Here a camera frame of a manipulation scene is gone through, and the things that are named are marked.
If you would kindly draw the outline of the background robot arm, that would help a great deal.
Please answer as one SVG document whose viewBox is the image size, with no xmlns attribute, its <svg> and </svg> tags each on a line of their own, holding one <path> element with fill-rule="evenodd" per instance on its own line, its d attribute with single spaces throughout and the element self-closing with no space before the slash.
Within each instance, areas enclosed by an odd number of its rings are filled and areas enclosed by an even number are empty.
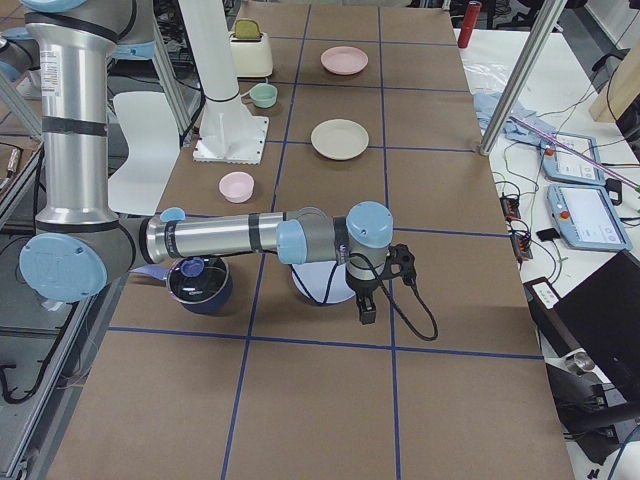
<svg viewBox="0 0 640 480">
<path fill-rule="evenodd" d="M 104 36 L 33 23 L 1 41 L 1 70 L 41 75 L 46 205 L 22 249 L 20 270 L 41 296 L 66 303 L 99 293 L 127 271 L 173 260 L 167 286 L 184 306 L 207 312 L 206 263 L 234 254 L 274 253 L 285 264 L 334 260 L 346 268 L 362 323 L 376 317 L 373 294 L 391 243 L 392 217 L 376 202 L 344 217 L 314 208 L 292 212 L 187 219 L 181 211 L 122 219 L 107 192 Z"/>
</svg>

